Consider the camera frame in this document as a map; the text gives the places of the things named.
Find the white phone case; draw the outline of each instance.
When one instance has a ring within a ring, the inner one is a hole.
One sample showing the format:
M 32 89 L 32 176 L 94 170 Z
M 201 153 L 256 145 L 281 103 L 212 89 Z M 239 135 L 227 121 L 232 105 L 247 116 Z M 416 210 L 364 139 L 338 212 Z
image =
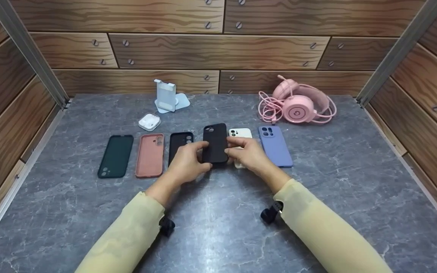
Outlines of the white phone case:
M 229 136 L 231 137 L 241 137 L 241 138 L 252 138 L 252 132 L 249 128 L 232 128 L 229 130 Z M 234 166 L 237 169 L 245 169 L 244 165 L 234 160 Z

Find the pink headphones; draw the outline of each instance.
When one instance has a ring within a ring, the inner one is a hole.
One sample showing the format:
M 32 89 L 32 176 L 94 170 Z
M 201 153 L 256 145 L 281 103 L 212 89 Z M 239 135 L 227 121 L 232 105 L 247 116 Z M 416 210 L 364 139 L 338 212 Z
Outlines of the pink headphones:
M 257 110 L 263 121 L 274 124 L 284 116 L 292 123 L 327 123 L 336 115 L 336 105 L 325 93 L 281 75 L 278 75 L 278 78 L 283 81 L 274 89 L 272 97 L 259 91 L 261 102 Z M 315 104 L 319 108 L 318 111 L 314 109 Z M 326 110 L 330 112 L 329 115 L 323 115 Z

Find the purple phone case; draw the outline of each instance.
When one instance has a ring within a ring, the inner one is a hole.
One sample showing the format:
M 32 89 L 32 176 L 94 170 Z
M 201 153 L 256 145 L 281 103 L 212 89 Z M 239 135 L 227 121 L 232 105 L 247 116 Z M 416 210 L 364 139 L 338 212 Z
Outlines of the purple phone case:
M 276 166 L 292 167 L 293 160 L 289 154 L 288 146 L 284 140 L 283 133 L 281 133 L 281 129 L 277 126 L 260 126 L 258 129 L 262 148 L 272 163 Z

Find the phone case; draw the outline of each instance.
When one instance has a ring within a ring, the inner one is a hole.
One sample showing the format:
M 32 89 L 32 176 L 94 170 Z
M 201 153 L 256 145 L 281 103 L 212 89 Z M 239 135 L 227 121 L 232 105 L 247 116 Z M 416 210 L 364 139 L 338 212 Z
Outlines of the phone case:
M 291 159 L 286 141 L 279 127 L 260 126 L 259 137 L 262 142 L 262 148 L 272 163 L 276 166 L 293 166 L 293 160 Z
M 141 136 L 137 153 L 136 177 L 157 177 L 163 173 L 163 153 L 165 136 L 152 133 Z
M 113 135 L 109 138 L 102 157 L 98 178 L 121 178 L 126 174 L 134 136 Z
M 252 138 L 252 132 L 249 128 L 232 128 L 229 130 L 229 136 L 231 137 L 241 137 L 241 138 Z M 244 169 L 244 165 L 234 160 L 234 166 L 237 169 Z
M 212 164 L 226 163 L 229 157 L 224 152 L 227 148 L 227 126 L 225 123 L 213 124 L 203 128 L 203 140 L 209 145 L 203 149 L 203 162 Z
M 175 158 L 175 154 L 178 151 L 178 148 L 191 142 L 193 142 L 193 133 L 191 132 L 172 133 L 172 135 L 170 136 L 170 153 L 168 154 L 168 166 Z

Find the sleeve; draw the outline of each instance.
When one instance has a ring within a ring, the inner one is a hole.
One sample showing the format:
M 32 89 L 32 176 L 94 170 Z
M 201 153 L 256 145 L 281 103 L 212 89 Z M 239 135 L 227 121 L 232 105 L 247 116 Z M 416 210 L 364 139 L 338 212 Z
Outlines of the sleeve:
M 139 192 L 83 258 L 76 273 L 131 273 L 159 232 L 165 209 Z
M 329 273 L 391 273 L 375 249 L 305 186 L 289 180 L 274 195 L 281 218 Z

